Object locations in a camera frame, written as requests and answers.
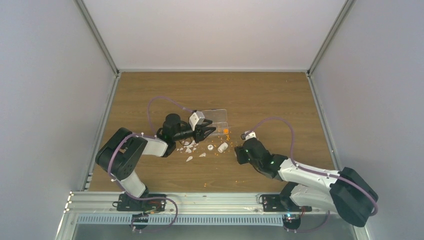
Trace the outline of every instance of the clear plastic container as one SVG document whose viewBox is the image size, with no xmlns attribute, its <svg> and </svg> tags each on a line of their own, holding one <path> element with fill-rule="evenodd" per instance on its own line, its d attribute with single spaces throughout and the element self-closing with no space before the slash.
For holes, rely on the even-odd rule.
<svg viewBox="0 0 424 240">
<path fill-rule="evenodd" d="M 227 135 L 230 133 L 226 109 L 210 109 L 202 110 L 201 112 L 204 114 L 205 119 L 212 120 L 212 124 L 210 126 L 216 128 L 210 136 Z"/>
</svg>

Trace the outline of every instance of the white wall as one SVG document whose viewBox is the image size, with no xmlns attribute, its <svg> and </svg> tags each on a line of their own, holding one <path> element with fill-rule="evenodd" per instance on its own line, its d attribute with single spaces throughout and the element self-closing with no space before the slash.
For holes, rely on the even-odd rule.
<svg viewBox="0 0 424 240">
<path fill-rule="evenodd" d="M 85 0 L 120 69 L 307 70 L 345 0 Z"/>
<path fill-rule="evenodd" d="M 113 73 L 72 0 L 0 3 L 0 239 L 51 240 Z"/>
<path fill-rule="evenodd" d="M 423 239 L 423 9 L 357 0 L 313 73 L 341 165 L 379 195 L 373 239 Z"/>
</svg>

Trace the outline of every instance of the slotted metal strip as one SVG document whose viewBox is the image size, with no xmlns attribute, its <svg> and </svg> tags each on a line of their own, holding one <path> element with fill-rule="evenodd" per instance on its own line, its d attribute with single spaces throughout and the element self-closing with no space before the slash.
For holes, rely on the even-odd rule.
<svg viewBox="0 0 424 240">
<path fill-rule="evenodd" d="M 103 225 L 128 225 L 131 223 L 131 214 L 116 213 L 81 213 L 78 216 L 78 224 L 103 224 Z M 136 225 L 168 225 L 173 215 L 151 214 L 144 217 L 147 222 L 135 223 Z M 175 225 L 237 225 L 237 226 L 283 226 L 281 215 L 200 215 L 180 214 Z"/>
</svg>

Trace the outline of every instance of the brown wood surface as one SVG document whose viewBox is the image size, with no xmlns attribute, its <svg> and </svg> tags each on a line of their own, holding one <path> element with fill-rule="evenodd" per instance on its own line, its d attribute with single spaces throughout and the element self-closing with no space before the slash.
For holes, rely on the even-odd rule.
<svg viewBox="0 0 424 240">
<path fill-rule="evenodd" d="M 167 96 L 197 110 L 226 109 L 230 145 L 224 153 L 207 149 L 223 140 L 210 137 L 193 153 L 175 151 L 167 158 L 143 156 L 136 172 L 151 192 L 280 192 L 284 182 L 268 179 L 249 164 L 239 165 L 232 147 L 243 142 L 240 135 L 270 116 L 287 119 L 295 130 L 297 161 L 334 169 L 311 89 L 299 72 L 124 72 L 104 131 L 105 143 L 120 127 L 151 135 L 147 104 Z M 177 113 L 188 122 L 190 114 L 164 99 L 150 109 L 155 128 L 165 116 Z M 271 120 L 256 130 L 258 139 L 275 154 L 289 155 L 290 130 Z M 94 169 L 90 191 L 119 191 L 107 173 Z"/>
</svg>

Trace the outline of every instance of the robotic arm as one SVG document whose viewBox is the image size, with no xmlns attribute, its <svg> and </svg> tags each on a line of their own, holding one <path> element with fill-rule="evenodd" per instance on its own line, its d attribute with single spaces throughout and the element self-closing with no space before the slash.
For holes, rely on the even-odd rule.
<svg viewBox="0 0 424 240">
<path fill-rule="evenodd" d="M 330 177 L 352 181 L 377 201 L 376 192 L 355 170 L 348 167 L 342 171 L 326 170 L 294 162 L 284 155 L 271 154 L 256 138 L 255 132 L 242 135 L 242 139 L 245 140 L 243 145 L 234 149 L 239 164 L 250 163 L 257 172 L 268 178 L 289 182 L 279 195 L 281 204 L 288 212 L 297 212 L 303 206 L 315 207 L 338 213 L 354 226 L 365 226 L 372 214 L 373 203 L 345 181 Z"/>
<path fill-rule="evenodd" d="M 205 119 L 201 111 L 193 111 L 189 123 L 182 121 L 180 116 L 171 113 L 155 137 L 143 134 L 135 135 L 126 128 L 120 128 L 97 153 L 95 162 L 106 172 L 113 153 L 119 144 L 129 135 L 134 135 L 122 145 L 117 152 L 110 173 L 116 178 L 124 190 L 136 198 L 145 198 L 149 189 L 142 183 L 134 171 L 142 155 L 168 157 L 176 148 L 176 142 L 193 138 L 198 143 L 205 140 L 216 128 L 209 126 L 211 120 Z"/>
</svg>

